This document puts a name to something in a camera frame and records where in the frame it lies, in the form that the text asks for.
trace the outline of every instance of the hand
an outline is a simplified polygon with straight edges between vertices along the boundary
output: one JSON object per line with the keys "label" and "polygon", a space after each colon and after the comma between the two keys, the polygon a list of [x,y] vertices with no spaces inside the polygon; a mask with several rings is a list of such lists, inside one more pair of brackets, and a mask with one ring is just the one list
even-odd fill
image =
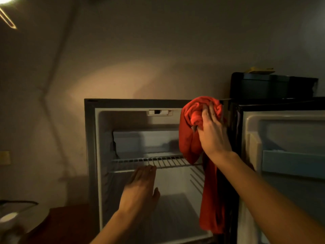
{"label": "hand", "polygon": [[226,127],[215,116],[212,102],[209,109],[203,105],[202,119],[203,130],[198,128],[201,145],[207,156],[216,163],[222,154],[231,151]]}
{"label": "hand", "polygon": [[151,165],[137,168],[124,187],[118,213],[127,216],[134,227],[152,213],[160,198],[158,188],[153,192],[156,170]]}

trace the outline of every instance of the lamp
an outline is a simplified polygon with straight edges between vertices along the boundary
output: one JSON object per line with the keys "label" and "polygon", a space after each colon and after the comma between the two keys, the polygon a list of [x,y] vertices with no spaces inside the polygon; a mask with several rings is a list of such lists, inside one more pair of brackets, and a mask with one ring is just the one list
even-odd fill
{"label": "lamp", "polygon": [[[12,0],[0,0],[0,4],[9,3],[11,1]],[[8,26],[10,26],[13,29],[17,29],[14,22],[12,22],[12,20],[6,15],[6,13],[2,10],[2,8],[0,8],[0,17],[4,20],[4,22],[8,24]]]}

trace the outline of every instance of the person's right arm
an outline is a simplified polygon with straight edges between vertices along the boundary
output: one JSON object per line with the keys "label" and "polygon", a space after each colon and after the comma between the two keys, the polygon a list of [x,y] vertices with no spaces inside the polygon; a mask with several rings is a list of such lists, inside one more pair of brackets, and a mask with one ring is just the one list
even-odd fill
{"label": "person's right arm", "polygon": [[203,108],[202,148],[228,179],[272,244],[325,243],[325,229],[266,183],[231,151],[225,128],[213,107]]}

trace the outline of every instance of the person's left hand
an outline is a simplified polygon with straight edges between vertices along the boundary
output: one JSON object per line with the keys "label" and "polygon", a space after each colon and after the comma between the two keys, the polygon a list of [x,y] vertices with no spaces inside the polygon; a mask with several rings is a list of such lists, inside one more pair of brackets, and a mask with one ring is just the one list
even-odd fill
{"label": "person's left hand", "polygon": [[127,216],[133,226],[138,225],[155,209],[160,198],[158,188],[153,192],[156,166],[141,166],[132,174],[124,187],[118,212]]}

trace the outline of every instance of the red fabric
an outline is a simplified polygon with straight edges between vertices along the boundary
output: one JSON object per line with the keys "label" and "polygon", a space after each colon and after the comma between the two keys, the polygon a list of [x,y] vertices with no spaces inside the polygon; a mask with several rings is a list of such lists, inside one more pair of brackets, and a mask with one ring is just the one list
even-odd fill
{"label": "red fabric", "polygon": [[[214,111],[217,118],[220,120],[222,114],[222,104],[219,100],[211,97],[198,97],[193,99],[184,106],[181,112],[179,123],[179,150],[186,160],[193,164],[200,157],[203,149],[199,139],[199,133],[194,131],[192,126],[203,128],[202,108],[205,103],[213,102]],[[203,230],[210,230],[214,234],[224,233],[225,229],[225,204],[222,197],[222,182],[217,180],[217,167],[209,159],[206,154],[203,154],[203,168],[205,173],[205,181],[201,202],[200,212],[200,227]]]}

